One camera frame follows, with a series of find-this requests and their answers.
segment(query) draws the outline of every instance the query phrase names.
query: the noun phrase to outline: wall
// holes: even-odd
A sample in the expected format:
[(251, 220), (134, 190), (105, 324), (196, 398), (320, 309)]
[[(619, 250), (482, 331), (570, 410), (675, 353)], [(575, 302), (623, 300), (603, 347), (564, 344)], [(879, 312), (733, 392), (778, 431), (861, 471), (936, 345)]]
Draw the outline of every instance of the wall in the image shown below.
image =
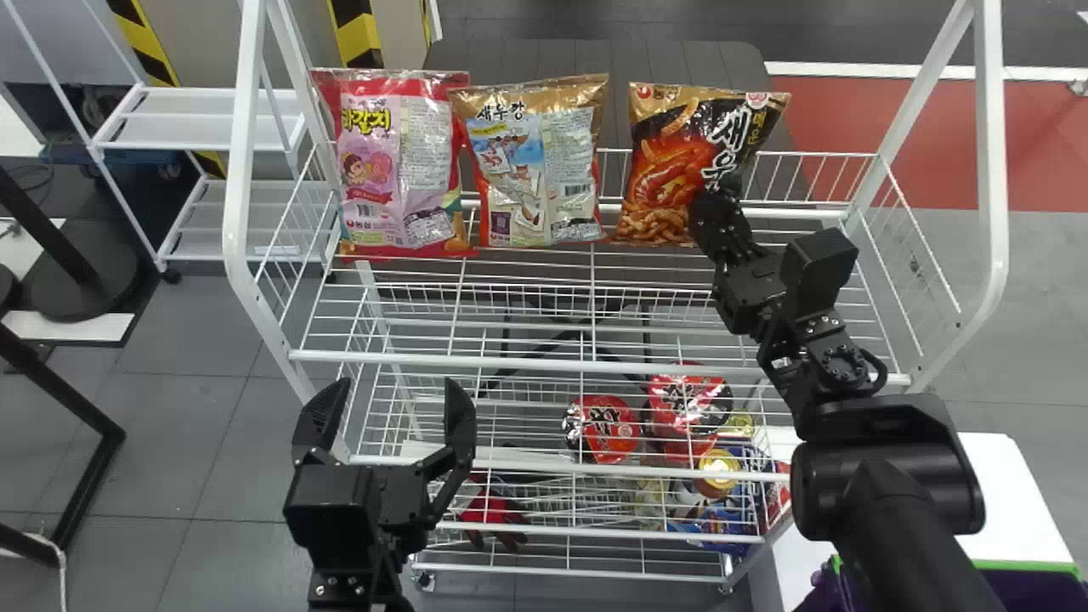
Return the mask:
[[(290, 0), (290, 3), (313, 65), (337, 65), (339, 56), (325, 2)], [(140, 4), (183, 85), (234, 86), (242, 14), (237, 2), (141, 0)], [(289, 87), (271, 27), (264, 33), (264, 61), (274, 86)]]
[[(13, 0), (58, 79), (70, 83), (133, 82), (124, 63), (102, 35), (81, 0)], [(339, 56), (332, 22), (323, 1), (290, 0), (299, 30), (314, 65), (337, 65)], [(106, 0), (87, 0), (124, 53), (136, 66)], [(141, 0), (140, 5), (159, 37), (182, 84), (189, 87), (233, 87), (238, 57), (240, 12), (233, 0)], [(265, 33), (264, 58), (276, 87), (289, 82), (271, 28)], [(8, 11), (0, 9), (0, 81), (45, 83), (34, 57)]]
[[(62, 83), (97, 85), (133, 83), (110, 41), (79, 0), (13, 0), (46, 61)], [(121, 40), (106, 0), (88, 0), (103, 24)], [(123, 52), (133, 65), (127, 46)], [(46, 76), (15, 27), (7, 8), (0, 8), (0, 82), (45, 83)]]

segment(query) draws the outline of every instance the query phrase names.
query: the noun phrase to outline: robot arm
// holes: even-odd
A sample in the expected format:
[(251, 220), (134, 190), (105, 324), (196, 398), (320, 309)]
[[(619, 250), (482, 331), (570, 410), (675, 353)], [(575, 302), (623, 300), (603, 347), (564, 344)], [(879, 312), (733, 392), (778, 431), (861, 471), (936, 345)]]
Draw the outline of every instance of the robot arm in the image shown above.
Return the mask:
[(715, 264), (715, 307), (759, 345), (803, 440), (790, 477), (802, 535), (834, 544), (873, 610), (1004, 610), (953, 537), (981, 529), (985, 507), (943, 402), (877, 396), (888, 369), (834, 309), (857, 248), (827, 229), (779, 255), (755, 242), (730, 193), (691, 206), (691, 234)]

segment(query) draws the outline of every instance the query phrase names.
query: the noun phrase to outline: red snack bag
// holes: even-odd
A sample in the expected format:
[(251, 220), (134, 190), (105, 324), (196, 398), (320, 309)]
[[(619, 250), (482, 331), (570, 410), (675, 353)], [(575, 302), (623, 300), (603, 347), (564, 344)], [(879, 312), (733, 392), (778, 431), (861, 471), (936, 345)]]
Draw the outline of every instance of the red snack bag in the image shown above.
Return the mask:
[(789, 94), (631, 83), (632, 157), (616, 242), (692, 246), (688, 205), (700, 189), (740, 191)]
[(341, 179), (339, 255), (461, 257), (470, 250), (448, 89), (466, 72), (321, 69)]

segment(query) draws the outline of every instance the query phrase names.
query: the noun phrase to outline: snack bag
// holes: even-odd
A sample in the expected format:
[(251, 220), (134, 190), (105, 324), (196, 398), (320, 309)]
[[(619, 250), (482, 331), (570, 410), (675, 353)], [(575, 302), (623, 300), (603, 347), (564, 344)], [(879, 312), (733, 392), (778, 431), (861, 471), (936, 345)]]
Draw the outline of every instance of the snack bag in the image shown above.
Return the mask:
[(463, 136), (447, 89), (468, 85), (468, 73), (321, 69), (312, 76), (336, 137), (339, 255), (466, 255), (457, 173)]
[(596, 147), (607, 87), (607, 74), (588, 74), (449, 91), (472, 149), (483, 245), (604, 237)]
[(688, 205), (704, 186), (740, 191), (790, 95), (631, 83), (628, 97), (633, 156), (615, 240), (692, 246)]

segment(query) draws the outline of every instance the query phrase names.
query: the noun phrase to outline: cable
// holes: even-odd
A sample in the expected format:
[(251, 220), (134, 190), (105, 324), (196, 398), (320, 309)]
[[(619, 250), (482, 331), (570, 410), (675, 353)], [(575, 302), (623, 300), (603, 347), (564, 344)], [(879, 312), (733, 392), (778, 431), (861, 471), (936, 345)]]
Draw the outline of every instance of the cable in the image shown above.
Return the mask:
[(862, 356), (865, 357), (865, 360), (868, 362), (875, 370), (877, 370), (877, 379), (873, 381), (873, 394), (875, 395), (883, 389), (883, 385), (888, 382), (888, 366), (867, 350), (858, 347), (858, 351), (862, 352)]
[(61, 585), (61, 612), (67, 612), (67, 555), (64, 554), (61, 547), (57, 546), (52, 540), (41, 534), (26, 535), (53, 549), (53, 552), (57, 553), (57, 566)]

